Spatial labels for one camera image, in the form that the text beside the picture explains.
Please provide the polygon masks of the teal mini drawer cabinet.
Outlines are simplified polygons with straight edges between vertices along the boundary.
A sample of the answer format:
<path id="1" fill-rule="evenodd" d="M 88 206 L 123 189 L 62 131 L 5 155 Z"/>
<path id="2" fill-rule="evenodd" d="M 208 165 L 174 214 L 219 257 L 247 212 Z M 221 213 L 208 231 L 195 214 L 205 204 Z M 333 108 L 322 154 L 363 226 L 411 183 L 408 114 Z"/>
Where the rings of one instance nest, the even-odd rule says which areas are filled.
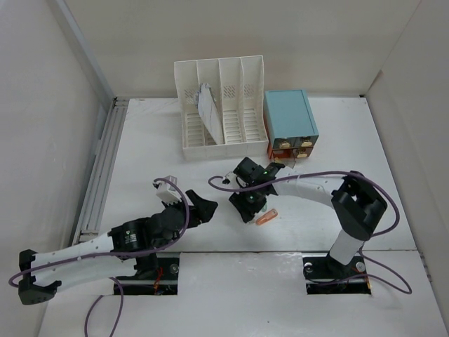
<path id="1" fill-rule="evenodd" d="M 309 157 L 319 138 L 319 130 L 304 89 L 274 90 L 264 93 L 264 124 L 269 145 L 267 153 Z"/>

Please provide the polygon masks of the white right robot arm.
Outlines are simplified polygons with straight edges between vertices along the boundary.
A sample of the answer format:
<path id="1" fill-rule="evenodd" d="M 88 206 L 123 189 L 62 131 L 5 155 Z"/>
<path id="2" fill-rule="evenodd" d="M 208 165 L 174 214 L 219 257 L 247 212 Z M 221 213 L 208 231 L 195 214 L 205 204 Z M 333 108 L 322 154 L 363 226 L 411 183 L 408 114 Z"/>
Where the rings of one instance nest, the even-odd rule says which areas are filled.
<path id="1" fill-rule="evenodd" d="M 372 237 L 387 210 L 380 193 L 354 172 L 341 178 L 302 178 L 284 164 L 272 162 L 263 167 L 246 157 L 225 176 L 223 183 L 239 188 L 229 201 L 245 223 L 264 208 L 269 195 L 299 197 L 334 210 L 341 230 L 325 259 L 325 268 L 335 277 L 349 270 L 351 260 Z"/>

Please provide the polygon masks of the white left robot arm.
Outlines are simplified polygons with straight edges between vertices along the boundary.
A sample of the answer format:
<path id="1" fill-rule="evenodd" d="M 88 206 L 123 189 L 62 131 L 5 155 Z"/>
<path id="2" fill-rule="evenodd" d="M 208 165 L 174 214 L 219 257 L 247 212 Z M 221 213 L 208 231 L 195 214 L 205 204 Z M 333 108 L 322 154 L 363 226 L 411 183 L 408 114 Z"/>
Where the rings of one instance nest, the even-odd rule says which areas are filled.
<path id="1" fill-rule="evenodd" d="M 110 277 L 150 278 L 157 269 L 156 253 L 179 240 L 185 230 L 209 222 L 218 204 L 193 190 L 156 192 L 164 209 L 112 228 L 95 239 L 51 253 L 20 252 L 22 279 L 18 295 L 24 305 L 54 298 L 59 291 Z"/>

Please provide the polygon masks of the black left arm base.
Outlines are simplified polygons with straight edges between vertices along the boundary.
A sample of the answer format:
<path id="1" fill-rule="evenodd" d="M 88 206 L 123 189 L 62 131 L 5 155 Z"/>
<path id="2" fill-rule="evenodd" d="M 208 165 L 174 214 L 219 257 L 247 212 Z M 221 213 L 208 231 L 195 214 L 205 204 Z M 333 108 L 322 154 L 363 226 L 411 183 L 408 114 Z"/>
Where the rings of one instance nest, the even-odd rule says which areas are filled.
<path id="1" fill-rule="evenodd" d="M 180 253 L 158 253 L 157 267 L 145 277 L 117 277 L 127 296 L 175 296 L 178 291 Z"/>

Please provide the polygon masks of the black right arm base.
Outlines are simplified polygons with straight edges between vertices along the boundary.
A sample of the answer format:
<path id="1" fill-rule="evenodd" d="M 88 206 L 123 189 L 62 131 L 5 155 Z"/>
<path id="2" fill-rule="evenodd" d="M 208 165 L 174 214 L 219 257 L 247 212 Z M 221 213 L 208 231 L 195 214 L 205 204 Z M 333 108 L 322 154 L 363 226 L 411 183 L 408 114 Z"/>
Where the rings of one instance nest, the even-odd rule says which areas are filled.
<path id="1" fill-rule="evenodd" d="M 305 253 L 302 263 L 308 295 L 371 294 L 366 264 L 359 253 L 348 265 L 342 265 L 324 252 Z"/>

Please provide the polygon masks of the white paper booklet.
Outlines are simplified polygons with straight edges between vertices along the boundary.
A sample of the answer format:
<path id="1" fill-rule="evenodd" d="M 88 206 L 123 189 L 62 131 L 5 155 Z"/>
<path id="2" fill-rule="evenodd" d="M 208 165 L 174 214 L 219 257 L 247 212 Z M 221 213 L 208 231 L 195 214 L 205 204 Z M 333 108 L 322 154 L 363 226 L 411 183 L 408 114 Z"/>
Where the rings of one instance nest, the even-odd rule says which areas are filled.
<path id="1" fill-rule="evenodd" d="M 194 104 L 198 110 L 199 116 L 217 145 L 225 143 L 222 130 L 221 117 L 212 94 L 212 88 L 207 83 L 202 83 L 194 96 Z"/>

